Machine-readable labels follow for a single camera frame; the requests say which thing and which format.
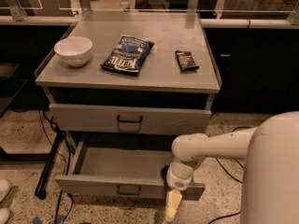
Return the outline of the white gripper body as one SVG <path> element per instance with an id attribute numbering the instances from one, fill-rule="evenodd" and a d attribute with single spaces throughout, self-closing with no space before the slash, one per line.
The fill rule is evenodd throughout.
<path id="1" fill-rule="evenodd" d="M 172 161 L 166 174 L 166 182 L 170 189 L 186 190 L 192 182 L 195 162 Z"/>

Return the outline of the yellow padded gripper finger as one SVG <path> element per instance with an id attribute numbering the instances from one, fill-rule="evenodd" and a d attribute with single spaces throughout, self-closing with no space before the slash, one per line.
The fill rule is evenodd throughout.
<path id="1" fill-rule="evenodd" d="M 182 199 L 181 192 L 172 189 L 166 194 L 165 220 L 173 221 Z"/>

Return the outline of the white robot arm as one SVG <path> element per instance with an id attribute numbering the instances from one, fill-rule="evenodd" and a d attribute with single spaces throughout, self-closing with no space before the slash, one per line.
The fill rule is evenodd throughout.
<path id="1" fill-rule="evenodd" d="M 203 158 L 243 159 L 240 224 L 299 224 L 299 112 L 275 115 L 260 126 L 207 136 L 180 135 L 171 146 L 166 218 Z"/>

